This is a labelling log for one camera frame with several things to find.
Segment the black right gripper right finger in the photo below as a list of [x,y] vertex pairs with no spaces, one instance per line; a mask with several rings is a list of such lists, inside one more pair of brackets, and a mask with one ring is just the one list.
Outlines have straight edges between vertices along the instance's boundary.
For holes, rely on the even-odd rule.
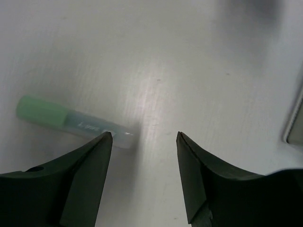
[[259,175],[216,157],[182,132],[176,143],[187,221],[191,226],[302,226],[301,169]]

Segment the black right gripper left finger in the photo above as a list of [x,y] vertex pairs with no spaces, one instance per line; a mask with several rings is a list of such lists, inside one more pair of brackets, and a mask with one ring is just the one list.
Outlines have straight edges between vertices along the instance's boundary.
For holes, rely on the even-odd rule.
[[0,176],[3,227],[93,227],[112,150],[105,132],[27,171]]

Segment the green highlighter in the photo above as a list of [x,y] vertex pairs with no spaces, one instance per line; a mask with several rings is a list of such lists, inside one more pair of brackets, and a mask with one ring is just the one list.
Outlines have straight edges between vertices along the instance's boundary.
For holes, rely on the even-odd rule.
[[88,138],[110,132],[113,145],[123,149],[134,142],[135,133],[127,127],[30,96],[19,100],[16,115],[30,123]]

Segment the clear plastic drawer organizer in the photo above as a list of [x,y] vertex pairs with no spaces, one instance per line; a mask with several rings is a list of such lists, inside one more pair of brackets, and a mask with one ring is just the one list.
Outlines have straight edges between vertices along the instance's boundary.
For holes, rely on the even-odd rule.
[[303,87],[285,127],[283,141],[290,146],[303,147]]

